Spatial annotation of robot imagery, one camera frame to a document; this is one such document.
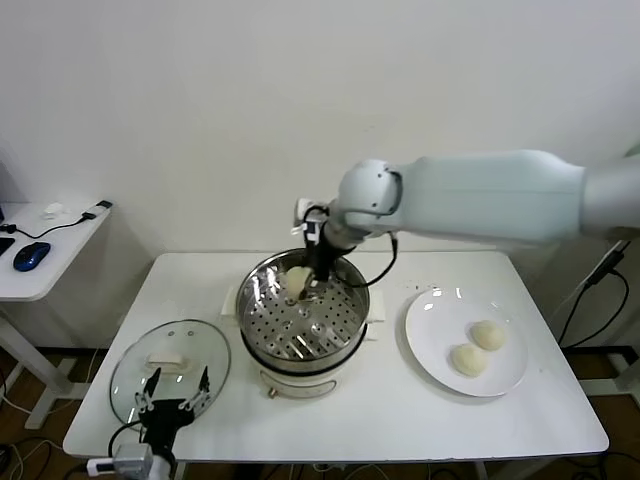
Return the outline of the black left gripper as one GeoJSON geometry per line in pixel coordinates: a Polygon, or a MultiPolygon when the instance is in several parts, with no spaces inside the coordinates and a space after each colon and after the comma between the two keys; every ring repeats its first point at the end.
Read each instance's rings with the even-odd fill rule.
{"type": "Polygon", "coordinates": [[[145,380],[143,389],[134,394],[138,417],[145,429],[143,442],[153,451],[171,451],[177,432],[195,420],[193,409],[206,409],[210,405],[208,368],[201,375],[197,392],[187,400],[162,399],[152,401],[161,376],[161,368],[145,380]]]}

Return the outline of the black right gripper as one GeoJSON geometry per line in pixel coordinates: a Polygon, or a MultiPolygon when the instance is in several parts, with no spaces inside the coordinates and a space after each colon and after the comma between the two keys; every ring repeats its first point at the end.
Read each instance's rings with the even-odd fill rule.
{"type": "Polygon", "coordinates": [[[311,243],[305,247],[304,265],[312,270],[313,276],[309,276],[299,293],[299,302],[313,302],[323,297],[329,287],[328,281],[336,261],[345,256],[344,249],[331,245],[328,241],[311,243]]]}

